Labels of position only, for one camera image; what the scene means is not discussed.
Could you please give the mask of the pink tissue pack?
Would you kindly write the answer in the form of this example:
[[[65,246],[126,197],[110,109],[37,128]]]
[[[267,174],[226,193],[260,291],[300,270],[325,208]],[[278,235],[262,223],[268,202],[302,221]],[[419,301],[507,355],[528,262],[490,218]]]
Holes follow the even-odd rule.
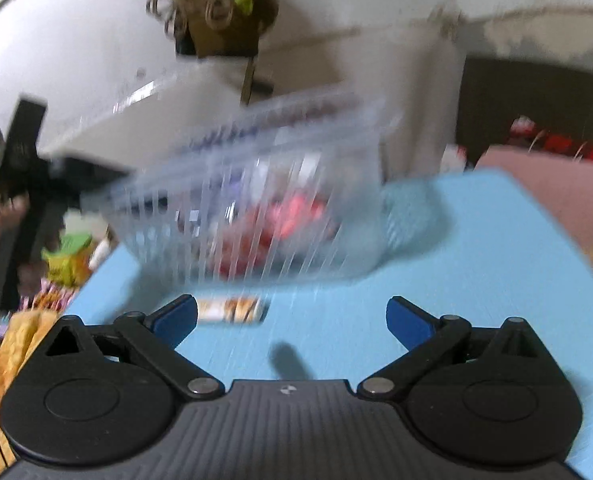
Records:
[[[298,192],[290,197],[273,200],[264,211],[257,210],[262,237],[267,240],[287,240],[325,215],[327,202],[318,197],[308,197]]]

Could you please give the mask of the clear plastic basket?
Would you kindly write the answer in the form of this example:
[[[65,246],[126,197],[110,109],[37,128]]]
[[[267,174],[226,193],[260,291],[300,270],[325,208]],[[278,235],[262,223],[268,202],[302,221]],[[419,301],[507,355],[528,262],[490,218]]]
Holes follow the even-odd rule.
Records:
[[[381,145],[401,118],[385,99],[345,89],[283,96],[84,195],[83,210],[166,284],[354,278],[385,252]],[[262,237],[257,210],[298,192],[327,202],[323,218],[287,240]]]

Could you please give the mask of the green yellow tin box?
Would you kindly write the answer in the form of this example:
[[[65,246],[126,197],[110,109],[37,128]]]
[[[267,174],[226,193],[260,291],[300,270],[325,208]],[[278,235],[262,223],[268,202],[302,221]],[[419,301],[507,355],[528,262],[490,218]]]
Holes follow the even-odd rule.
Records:
[[[42,251],[42,258],[48,266],[48,280],[65,287],[83,286],[91,275],[89,259],[95,248],[96,242],[89,233],[62,234],[58,250]]]

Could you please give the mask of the orange snack packet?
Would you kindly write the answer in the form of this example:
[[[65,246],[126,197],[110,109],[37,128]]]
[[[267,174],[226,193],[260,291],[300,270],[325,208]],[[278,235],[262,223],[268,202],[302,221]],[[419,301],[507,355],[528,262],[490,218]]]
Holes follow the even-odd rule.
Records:
[[[269,303],[258,297],[198,299],[200,324],[260,324]]]

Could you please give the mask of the pink blanket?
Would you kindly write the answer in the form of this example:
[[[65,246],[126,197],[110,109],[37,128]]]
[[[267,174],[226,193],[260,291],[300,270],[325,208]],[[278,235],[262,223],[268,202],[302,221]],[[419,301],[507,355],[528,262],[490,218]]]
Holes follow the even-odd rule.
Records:
[[[519,181],[593,263],[593,162],[526,148],[493,146],[476,167],[498,168]]]

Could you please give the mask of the hanging dark bag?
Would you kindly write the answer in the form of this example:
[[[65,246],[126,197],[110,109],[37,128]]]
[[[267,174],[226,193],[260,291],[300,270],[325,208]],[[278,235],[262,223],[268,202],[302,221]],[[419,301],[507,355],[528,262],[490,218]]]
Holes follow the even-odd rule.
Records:
[[[147,0],[184,58],[254,58],[272,28],[278,0]]]

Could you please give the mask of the dark wooden headboard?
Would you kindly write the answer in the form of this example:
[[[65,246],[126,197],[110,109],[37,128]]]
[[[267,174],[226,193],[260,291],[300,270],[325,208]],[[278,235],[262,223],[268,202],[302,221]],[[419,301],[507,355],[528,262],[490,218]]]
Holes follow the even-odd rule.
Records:
[[[456,142],[476,164],[526,117],[548,132],[593,144],[593,72],[470,55],[461,78]]]

